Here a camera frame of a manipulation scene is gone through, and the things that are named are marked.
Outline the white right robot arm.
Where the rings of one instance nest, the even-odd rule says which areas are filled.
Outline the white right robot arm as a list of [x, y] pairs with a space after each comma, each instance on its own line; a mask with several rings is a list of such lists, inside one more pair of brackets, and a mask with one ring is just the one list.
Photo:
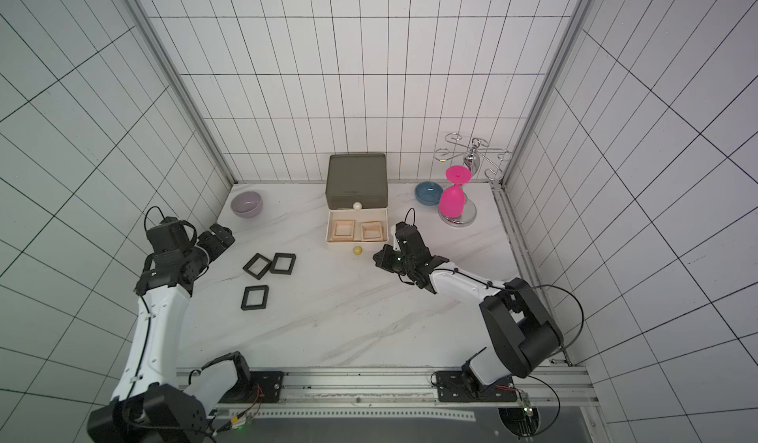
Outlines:
[[512, 376], [526, 378], [564, 344], [537, 292], [519, 277], [497, 281], [475, 275], [432, 255], [421, 240], [386, 244], [373, 261], [402, 283], [479, 309], [489, 343], [466, 360], [462, 372], [480, 386]]

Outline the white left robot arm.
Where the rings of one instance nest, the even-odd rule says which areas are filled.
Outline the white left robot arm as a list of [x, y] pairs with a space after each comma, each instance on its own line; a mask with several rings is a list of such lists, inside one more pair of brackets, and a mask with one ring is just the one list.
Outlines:
[[172, 216], [146, 237], [153, 251], [134, 289], [134, 340], [108, 405], [90, 413], [87, 434], [95, 442], [212, 442], [218, 431], [210, 414], [217, 405], [256, 392], [249, 366], [240, 352], [229, 352], [201, 366], [180, 389], [178, 349], [195, 281], [235, 239], [219, 224], [199, 233]]

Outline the black brooch box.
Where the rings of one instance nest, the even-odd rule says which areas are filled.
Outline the black brooch box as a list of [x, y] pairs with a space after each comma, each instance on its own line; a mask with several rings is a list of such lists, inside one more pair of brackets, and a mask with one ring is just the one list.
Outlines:
[[270, 270], [270, 267], [272, 266], [272, 260], [268, 259], [264, 255], [261, 255], [260, 253], [256, 253], [252, 259], [249, 259], [244, 267], [243, 270], [250, 276], [254, 277], [254, 279], [261, 280]]
[[248, 286], [244, 289], [240, 308], [242, 311], [256, 311], [266, 309], [268, 305], [268, 285]]
[[275, 253], [270, 265], [270, 273], [292, 275], [296, 259], [295, 253]]

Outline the beige brooch box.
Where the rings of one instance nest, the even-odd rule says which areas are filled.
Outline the beige brooch box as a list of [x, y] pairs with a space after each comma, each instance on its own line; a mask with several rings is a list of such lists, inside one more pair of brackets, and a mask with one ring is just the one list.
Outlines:
[[355, 220], [336, 220], [331, 231], [332, 242], [352, 242], [355, 238]]
[[381, 221], [363, 222], [360, 224], [361, 241], [385, 242], [385, 227]]

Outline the olive three-drawer cabinet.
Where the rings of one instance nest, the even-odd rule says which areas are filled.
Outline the olive three-drawer cabinet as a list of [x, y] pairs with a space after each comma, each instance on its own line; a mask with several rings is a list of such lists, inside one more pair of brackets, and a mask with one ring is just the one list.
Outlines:
[[[329, 210], [326, 243], [331, 247], [351, 246], [376, 250], [388, 241], [389, 186], [387, 159], [383, 153], [333, 154], [329, 158], [326, 201]], [[332, 242], [336, 220], [355, 220], [352, 242]], [[385, 242], [361, 241], [360, 224], [381, 221]]]

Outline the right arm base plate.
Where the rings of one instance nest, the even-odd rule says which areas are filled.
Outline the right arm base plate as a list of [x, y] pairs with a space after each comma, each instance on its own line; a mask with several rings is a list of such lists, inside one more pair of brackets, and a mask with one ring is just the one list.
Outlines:
[[473, 374], [463, 371], [439, 370], [430, 376], [440, 403], [515, 403], [518, 392], [511, 377], [501, 378], [490, 385], [481, 384]]

